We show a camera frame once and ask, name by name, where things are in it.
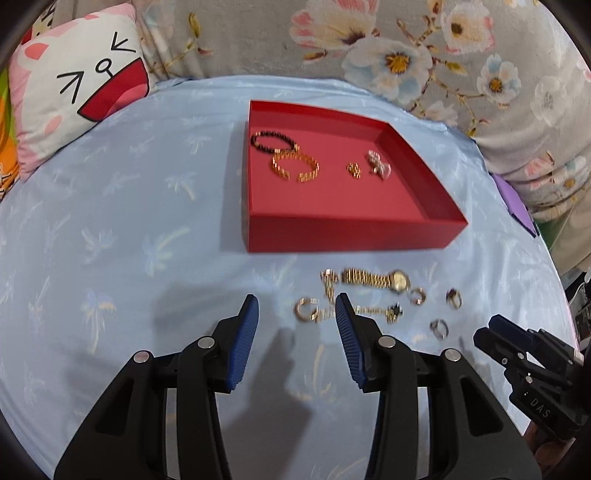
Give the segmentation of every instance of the hand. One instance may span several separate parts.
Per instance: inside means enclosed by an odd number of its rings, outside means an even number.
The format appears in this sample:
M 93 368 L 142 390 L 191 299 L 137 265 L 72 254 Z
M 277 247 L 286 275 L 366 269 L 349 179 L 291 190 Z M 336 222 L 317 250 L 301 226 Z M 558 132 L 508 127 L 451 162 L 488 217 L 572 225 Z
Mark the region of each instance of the hand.
M 574 439 L 567 443 L 545 442 L 545 434 L 533 422 L 530 422 L 523 438 L 533 452 L 542 473 L 556 466 L 574 442 Z

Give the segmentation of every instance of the pillow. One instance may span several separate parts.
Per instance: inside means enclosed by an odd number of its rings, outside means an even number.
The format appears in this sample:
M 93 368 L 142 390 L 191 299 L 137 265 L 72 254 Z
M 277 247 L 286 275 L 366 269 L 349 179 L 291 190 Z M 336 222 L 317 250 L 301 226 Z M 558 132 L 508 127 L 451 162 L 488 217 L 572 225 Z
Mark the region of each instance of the pillow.
M 135 28 L 117 5 L 19 46 L 9 67 L 23 180 L 97 122 L 154 90 Z
M 0 200 L 18 177 L 17 143 L 14 138 L 14 117 L 10 108 L 8 71 L 0 74 Z

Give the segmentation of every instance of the gold watch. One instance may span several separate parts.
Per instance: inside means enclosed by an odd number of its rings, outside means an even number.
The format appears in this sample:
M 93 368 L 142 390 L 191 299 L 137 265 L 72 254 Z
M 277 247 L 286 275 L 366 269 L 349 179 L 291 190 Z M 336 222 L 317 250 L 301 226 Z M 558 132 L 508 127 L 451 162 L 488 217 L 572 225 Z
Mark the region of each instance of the gold watch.
M 410 289 L 410 279 L 402 270 L 394 270 L 387 275 L 379 275 L 358 268 L 346 268 L 341 273 L 341 281 L 351 285 L 388 288 L 397 294 Z

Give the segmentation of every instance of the watch face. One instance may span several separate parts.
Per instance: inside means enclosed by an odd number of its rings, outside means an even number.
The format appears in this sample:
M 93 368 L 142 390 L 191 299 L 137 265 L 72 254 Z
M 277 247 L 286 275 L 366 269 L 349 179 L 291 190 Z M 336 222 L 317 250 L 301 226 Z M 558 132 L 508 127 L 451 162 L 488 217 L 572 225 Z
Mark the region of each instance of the watch face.
M 390 290 L 396 293 L 403 293 L 410 288 L 408 275 L 401 270 L 394 270 L 390 274 Z

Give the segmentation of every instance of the gold ring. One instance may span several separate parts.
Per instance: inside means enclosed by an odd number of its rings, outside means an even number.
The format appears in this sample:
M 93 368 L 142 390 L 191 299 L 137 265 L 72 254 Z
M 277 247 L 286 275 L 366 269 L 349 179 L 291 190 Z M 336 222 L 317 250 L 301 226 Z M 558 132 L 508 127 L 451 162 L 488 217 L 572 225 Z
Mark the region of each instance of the gold ring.
M 422 305 L 427 300 L 427 294 L 421 287 L 413 288 L 409 291 L 408 297 L 415 305 Z
M 273 155 L 273 158 L 271 159 L 271 170 L 274 171 L 277 175 L 279 175 L 282 179 L 289 180 L 291 178 L 291 174 L 287 170 L 281 168 L 277 163 L 280 160 L 283 160 L 284 158 L 301 160 L 307 163 L 312 168 L 312 171 L 309 173 L 300 173 L 297 177 L 297 181 L 312 181 L 318 176 L 320 165 L 318 165 L 318 162 L 313 157 L 306 155 L 305 153 L 301 153 L 299 151 L 287 151 L 276 153 L 275 155 Z
M 358 163 L 350 163 L 347 165 L 347 171 L 353 176 L 354 179 L 361 178 L 361 168 Z
M 440 340 L 445 340 L 449 336 L 449 327 L 447 326 L 447 322 L 443 319 L 433 320 L 429 324 L 429 328 Z
M 446 293 L 445 299 L 452 309 L 458 310 L 462 307 L 462 294 L 455 288 L 452 288 Z
M 314 305 L 314 309 L 312 310 L 312 313 L 309 314 L 304 314 L 301 311 L 301 308 L 304 305 Z M 302 322 L 316 322 L 316 323 L 320 323 L 320 312 L 318 311 L 318 299 L 311 299 L 309 297 L 304 297 L 303 299 L 300 299 L 300 301 L 298 301 L 298 303 L 295 304 L 294 307 L 294 313 L 295 316 L 298 317 Z

